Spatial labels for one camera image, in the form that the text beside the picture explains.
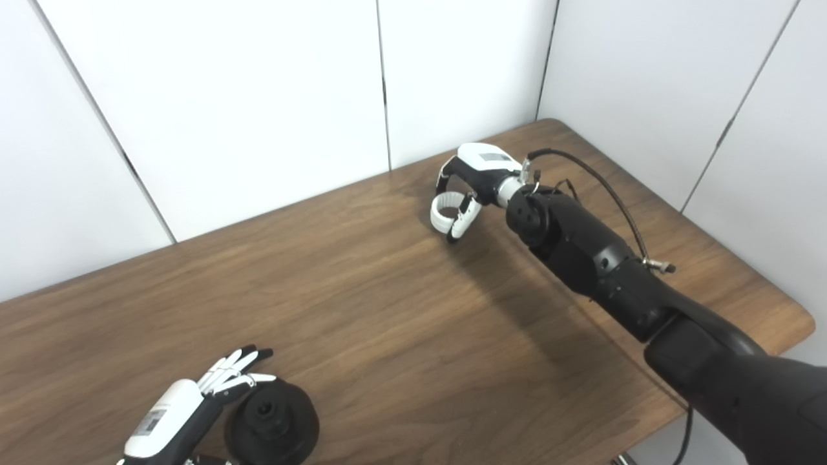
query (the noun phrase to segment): sticker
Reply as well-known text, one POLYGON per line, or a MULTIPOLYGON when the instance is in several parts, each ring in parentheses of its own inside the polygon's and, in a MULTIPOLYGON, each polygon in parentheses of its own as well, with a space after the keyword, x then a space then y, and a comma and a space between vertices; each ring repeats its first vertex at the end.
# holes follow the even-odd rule
POLYGON ((480 156, 485 161, 508 161, 511 160, 508 156, 501 153, 480 153, 480 156))
POLYGON ((135 428, 135 433, 132 433, 132 436, 149 436, 152 434, 152 430, 155 429, 165 413, 166 409, 150 410, 150 413, 146 414, 144 419, 141 420, 141 424, 135 428))

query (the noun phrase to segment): black arm segment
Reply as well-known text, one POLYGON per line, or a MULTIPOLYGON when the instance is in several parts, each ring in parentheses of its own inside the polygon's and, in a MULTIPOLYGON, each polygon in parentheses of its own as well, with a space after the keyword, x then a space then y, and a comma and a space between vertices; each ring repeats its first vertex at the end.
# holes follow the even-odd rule
POLYGON ((506 222, 569 289, 638 341, 647 364, 751 465, 827 463, 827 367, 768 356, 653 275, 625 241, 554 188, 523 187, 506 222))

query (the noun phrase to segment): black cylindrical object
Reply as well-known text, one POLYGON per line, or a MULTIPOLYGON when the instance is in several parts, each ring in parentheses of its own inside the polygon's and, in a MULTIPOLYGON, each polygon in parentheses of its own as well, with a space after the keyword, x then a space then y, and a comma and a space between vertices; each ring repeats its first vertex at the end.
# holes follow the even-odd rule
POLYGON ((299 465, 318 441, 310 397, 282 380, 258 385, 225 428, 230 453, 243 465, 299 465))

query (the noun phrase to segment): label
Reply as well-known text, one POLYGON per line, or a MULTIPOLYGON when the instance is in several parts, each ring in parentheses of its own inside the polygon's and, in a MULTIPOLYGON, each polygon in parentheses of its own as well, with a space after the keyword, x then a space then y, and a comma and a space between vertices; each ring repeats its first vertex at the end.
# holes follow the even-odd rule
POLYGON ((141 424, 135 428, 135 433, 132 433, 132 436, 149 436, 152 434, 152 430, 155 429, 165 413, 166 409, 150 410, 150 413, 146 414, 144 419, 141 420, 141 424))

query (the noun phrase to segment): cable connector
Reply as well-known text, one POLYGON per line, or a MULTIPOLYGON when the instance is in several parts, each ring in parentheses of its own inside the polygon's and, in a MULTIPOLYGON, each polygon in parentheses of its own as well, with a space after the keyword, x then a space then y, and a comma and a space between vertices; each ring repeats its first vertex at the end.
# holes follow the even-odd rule
POLYGON ((657 261, 651 258, 644 258, 643 265, 650 270, 658 270, 662 275, 671 274, 677 271, 677 267, 668 261, 657 261))

